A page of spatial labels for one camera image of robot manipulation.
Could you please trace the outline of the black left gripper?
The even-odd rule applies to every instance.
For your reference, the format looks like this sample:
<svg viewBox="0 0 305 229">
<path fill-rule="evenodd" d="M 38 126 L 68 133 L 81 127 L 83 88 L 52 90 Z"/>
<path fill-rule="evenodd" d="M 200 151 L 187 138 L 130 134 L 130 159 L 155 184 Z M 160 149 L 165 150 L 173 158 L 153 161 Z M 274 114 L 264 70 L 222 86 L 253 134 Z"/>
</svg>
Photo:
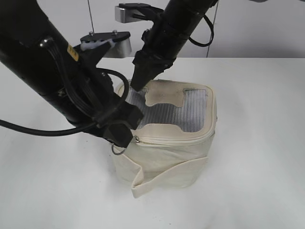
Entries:
<svg viewBox="0 0 305 229">
<path fill-rule="evenodd" d="M 124 85 L 121 97 L 114 93 L 109 75 L 120 78 Z M 89 117 L 90 126 L 84 132 L 105 138 L 118 147 L 126 148 L 133 135 L 130 129 L 136 130 L 144 115 L 141 110 L 125 102 L 129 83 L 124 75 L 109 69 L 83 69 L 74 79 L 66 79 L 66 92 L 72 103 L 83 114 Z M 123 105 L 124 122 L 114 121 Z"/>
</svg>

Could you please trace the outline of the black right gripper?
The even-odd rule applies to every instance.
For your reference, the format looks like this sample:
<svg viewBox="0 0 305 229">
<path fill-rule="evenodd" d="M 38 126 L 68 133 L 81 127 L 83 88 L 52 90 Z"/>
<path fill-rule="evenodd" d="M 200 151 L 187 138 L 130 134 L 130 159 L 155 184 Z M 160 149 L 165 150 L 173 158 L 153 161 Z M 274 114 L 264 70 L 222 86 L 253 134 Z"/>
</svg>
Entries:
<svg viewBox="0 0 305 229">
<path fill-rule="evenodd" d="M 150 80 L 173 66 L 178 55 L 178 31 L 151 28 L 142 34 L 143 47 L 136 52 L 131 87 L 139 91 Z"/>
</svg>

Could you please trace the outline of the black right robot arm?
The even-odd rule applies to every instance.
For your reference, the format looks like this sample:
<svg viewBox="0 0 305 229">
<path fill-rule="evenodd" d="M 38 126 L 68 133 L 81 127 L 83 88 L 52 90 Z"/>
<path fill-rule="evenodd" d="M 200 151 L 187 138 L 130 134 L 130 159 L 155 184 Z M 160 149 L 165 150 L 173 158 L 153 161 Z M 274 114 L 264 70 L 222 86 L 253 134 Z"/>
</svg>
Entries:
<svg viewBox="0 0 305 229">
<path fill-rule="evenodd" d="M 131 87 L 139 91 L 150 80 L 171 68 L 206 12 L 216 0 L 171 0 L 142 35 L 144 45 L 133 60 Z"/>
</svg>

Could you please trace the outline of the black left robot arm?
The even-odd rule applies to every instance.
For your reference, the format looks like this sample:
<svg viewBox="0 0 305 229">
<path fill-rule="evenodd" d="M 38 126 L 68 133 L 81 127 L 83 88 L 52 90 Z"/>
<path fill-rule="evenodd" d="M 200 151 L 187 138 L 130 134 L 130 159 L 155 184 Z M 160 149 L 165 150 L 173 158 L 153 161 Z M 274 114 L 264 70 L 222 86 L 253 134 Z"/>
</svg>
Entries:
<svg viewBox="0 0 305 229">
<path fill-rule="evenodd" d="M 98 68 L 110 51 L 120 56 L 128 32 L 93 33 L 71 46 L 35 0 L 0 3 L 0 61 L 52 107 L 72 129 L 46 131 L 1 121 L 1 126 L 36 136 L 85 132 L 126 148 L 143 114 L 127 103 L 129 82 L 121 73 Z"/>
</svg>

